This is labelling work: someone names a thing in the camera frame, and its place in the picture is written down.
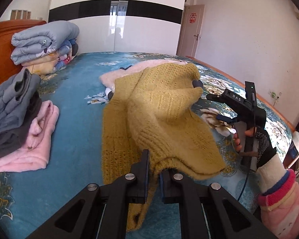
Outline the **pink white sleeved forearm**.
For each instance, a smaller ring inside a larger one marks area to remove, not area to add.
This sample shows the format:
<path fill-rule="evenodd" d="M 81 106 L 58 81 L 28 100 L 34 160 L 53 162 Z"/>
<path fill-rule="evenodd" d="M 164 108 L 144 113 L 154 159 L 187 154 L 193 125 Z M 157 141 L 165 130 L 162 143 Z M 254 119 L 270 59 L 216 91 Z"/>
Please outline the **pink white sleeved forearm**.
<path fill-rule="evenodd" d="M 285 169 L 274 155 L 257 169 L 260 175 L 258 204 L 261 221 L 277 238 L 299 235 L 299 183 L 295 172 Z"/>

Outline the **hand in black glove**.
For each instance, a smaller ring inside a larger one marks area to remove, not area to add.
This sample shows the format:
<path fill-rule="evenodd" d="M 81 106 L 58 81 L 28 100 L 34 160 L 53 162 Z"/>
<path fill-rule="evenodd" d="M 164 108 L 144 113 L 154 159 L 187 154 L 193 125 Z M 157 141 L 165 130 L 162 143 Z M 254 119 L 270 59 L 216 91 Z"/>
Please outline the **hand in black glove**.
<path fill-rule="evenodd" d="M 252 127 L 245 131 L 245 136 L 255 137 L 258 141 L 258 150 L 255 152 L 243 152 L 238 133 L 233 135 L 235 150 L 240 157 L 257 157 L 257 168 L 267 164 L 276 155 L 276 148 L 272 147 L 269 134 L 265 129 Z"/>

